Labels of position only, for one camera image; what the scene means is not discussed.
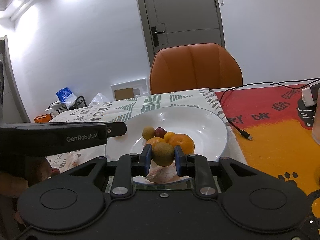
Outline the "person left hand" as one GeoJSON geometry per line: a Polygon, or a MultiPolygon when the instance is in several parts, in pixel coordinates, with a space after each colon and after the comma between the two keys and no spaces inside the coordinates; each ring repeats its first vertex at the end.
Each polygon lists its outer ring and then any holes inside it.
{"type": "Polygon", "coordinates": [[[50,177],[52,167],[46,158],[10,157],[1,160],[1,228],[16,230],[16,211],[13,199],[18,198],[30,185],[50,177]]]}

